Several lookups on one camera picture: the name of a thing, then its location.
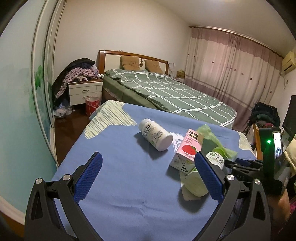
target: pillow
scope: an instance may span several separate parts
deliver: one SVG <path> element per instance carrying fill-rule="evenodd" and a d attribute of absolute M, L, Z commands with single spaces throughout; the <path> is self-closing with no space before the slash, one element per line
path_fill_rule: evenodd
<path fill-rule="evenodd" d="M 140 70 L 139 57 L 137 56 L 120 56 L 121 66 L 124 70 Z"/>
<path fill-rule="evenodd" d="M 287 149 L 284 151 L 284 154 L 290 164 L 291 177 L 296 174 L 296 136 L 293 138 L 291 143 L 288 145 Z"/>
<path fill-rule="evenodd" d="M 158 74 L 163 74 L 163 71 L 159 66 L 159 62 L 156 61 L 156 60 L 146 60 L 145 59 L 145 68 L 149 72 L 155 72 L 155 73 L 158 73 Z"/>

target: clothes pile on chair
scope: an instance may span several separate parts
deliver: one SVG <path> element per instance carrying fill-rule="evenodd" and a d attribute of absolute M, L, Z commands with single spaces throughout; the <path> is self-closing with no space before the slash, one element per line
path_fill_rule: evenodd
<path fill-rule="evenodd" d="M 52 98 L 54 106 L 58 107 L 66 99 L 69 100 L 68 84 L 72 81 L 87 81 L 90 79 L 102 78 L 104 75 L 99 74 L 99 70 L 94 69 L 95 61 L 88 58 L 81 58 L 71 62 L 59 74 L 52 85 Z"/>
<path fill-rule="evenodd" d="M 279 127 L 281 119 L 278 116 L 277 108 L 262 102 L 255 104 L 249 122 L 244 133 L 248 133 L 252 124 L 256 124 L 258 128 Z"/>

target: camera screen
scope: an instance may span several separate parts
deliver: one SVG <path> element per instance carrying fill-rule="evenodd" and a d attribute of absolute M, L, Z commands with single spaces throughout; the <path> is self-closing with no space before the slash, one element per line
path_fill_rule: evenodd
<path fill-rule="evenodd" d="M 280 132 L 274 132 L 273 135 L 274 135 L 275 158 L 278 158 L 282 154 L 281 133 Z"/>

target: white wall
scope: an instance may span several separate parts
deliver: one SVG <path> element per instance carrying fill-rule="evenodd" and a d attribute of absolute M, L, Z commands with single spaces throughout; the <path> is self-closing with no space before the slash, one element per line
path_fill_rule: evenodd
<path fill-rule="evenodd" d="M 54 79 L 73 60 L 103 50 L 143 54 L 184 69 L 188 23 L 152 0 L 68 0 L 54 53 Z"/>
<path fill-rule="evenodd" d="M 281 118 L 281 125 L 283 124 L 283 121 L 286 117 L 291 95 L 296 95 L 296 69 L 289 72 L 285 76 L 285 80 L 283 78 L 280 78 L 280 81 L 276 87 L 276 91 L 274 92 L 274 95 L 270 101 L 270 105 L 273 105 L 278 108 L 278 114 Z"/>

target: white container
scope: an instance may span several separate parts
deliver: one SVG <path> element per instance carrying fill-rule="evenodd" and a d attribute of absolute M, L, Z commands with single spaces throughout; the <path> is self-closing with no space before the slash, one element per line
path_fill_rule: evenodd
<path fill-rule="evenodd" d="M 144 119 L 139 124 L 143 137 L 158 151 L 167 149 L 173 141 L 173 136 L 155 121 Z"/>
<path fill-rule="evenodd" d="M 222 170 L 224 166 L 224 158 L 221 154 L 215 151 L 211 151 L 206 154 L 206 157 L 213 165 L 219 166 L 219 168 Z M 207 187 L 205 186 L 196 167 L 193 168 L 192 171 L 188 174 L 184 181 L 184 185 L 193 195 L 197 197 L 202 197 L 208 193 Z"/>

